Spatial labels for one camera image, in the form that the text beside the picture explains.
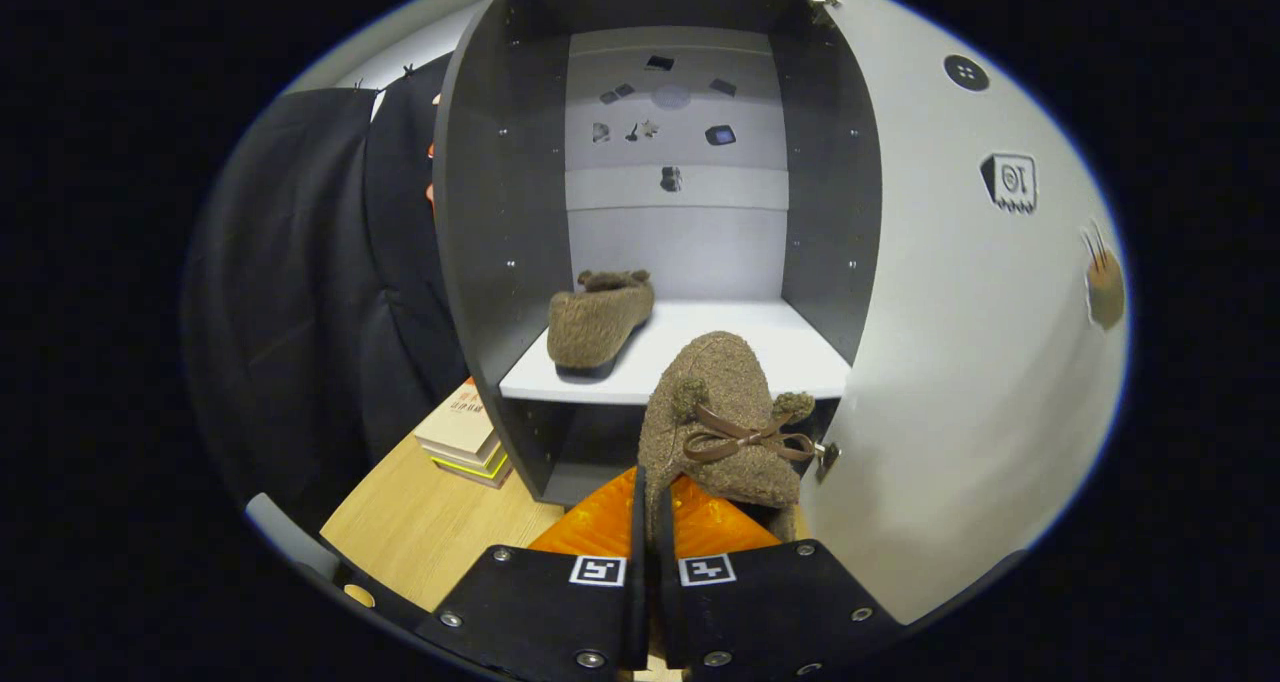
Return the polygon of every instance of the cabinet shelf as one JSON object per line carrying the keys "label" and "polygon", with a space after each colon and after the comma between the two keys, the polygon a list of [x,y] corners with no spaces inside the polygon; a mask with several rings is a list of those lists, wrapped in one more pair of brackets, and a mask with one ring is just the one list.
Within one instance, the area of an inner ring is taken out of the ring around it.
{"label": "cabinet shelf", "polygon": [[586,404],[649,403],[671,360],[705,331],[732,331],[755,351],[773,395],[809,392],[817,399],[844,395],[849,363],[791,305],[658,299],[644,328],[622,349],[604,380],[566,381],[547,353],[547,331],[530,345],[499,389],[512,399]]}

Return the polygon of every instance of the wooden tabletop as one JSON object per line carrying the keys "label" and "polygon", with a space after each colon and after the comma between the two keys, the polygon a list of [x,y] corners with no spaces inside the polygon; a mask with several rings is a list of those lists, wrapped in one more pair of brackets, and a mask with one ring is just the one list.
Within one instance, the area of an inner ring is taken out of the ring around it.
{"label": "wooden tabletop", "polygon": [[[490,545],[529,546],[563,514],[516,472],[500,490],[440,471],[412,432],[330,514],[320,534],[347,559],[431,612]],[[796,513],[796,534],[808,536]],[[678,681],[658,658],[636,682]]]}

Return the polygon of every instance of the brown fuzzy slipper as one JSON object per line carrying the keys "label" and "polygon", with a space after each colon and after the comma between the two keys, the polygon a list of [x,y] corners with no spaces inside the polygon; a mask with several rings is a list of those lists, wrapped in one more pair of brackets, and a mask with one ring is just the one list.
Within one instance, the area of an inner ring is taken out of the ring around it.
{"label": "brown fuzzy slipper", "polygon": [[777,509],[763,523],[783,543],[795,540],[800,476],[791,461],[812,457],[813,441],[781,426],[813,407],[806,394],[772,399],[764,369],[741,337],[709,331],[686,344],[650,395],[640,430],[649,541],[658,495],[681,473],[708,495]]}
{"label": "brown fuzzy slipper", "polygon": [[557,372],[604,377],[631,331],[653,312],[649,273],[581,273],[584,293],[556,293],[549,312],[547,353]]}

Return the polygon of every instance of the metal latch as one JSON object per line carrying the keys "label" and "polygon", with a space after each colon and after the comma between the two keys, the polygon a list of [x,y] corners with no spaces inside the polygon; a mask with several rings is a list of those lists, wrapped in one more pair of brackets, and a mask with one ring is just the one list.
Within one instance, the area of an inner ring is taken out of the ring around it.
{"label": "metal latch", "polygon": [[818,459],[818,470],[814,472],[814,479],[822,482],[827,477],[827,472],[836,464],[840,459],[840,447],[836,441],[827,441],[827,444],[818,444],[814,441],[814,458]]}

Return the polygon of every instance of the stack of books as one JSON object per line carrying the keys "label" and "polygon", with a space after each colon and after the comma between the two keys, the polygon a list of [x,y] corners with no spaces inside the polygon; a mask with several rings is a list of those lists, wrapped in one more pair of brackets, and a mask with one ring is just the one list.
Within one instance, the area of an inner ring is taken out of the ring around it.
{"label": "stack of books", "polygon": [[498,489],[511,473],[498,432],[476,393],[474,377],[453,390],[413,430],[422,449],[440,470]]}

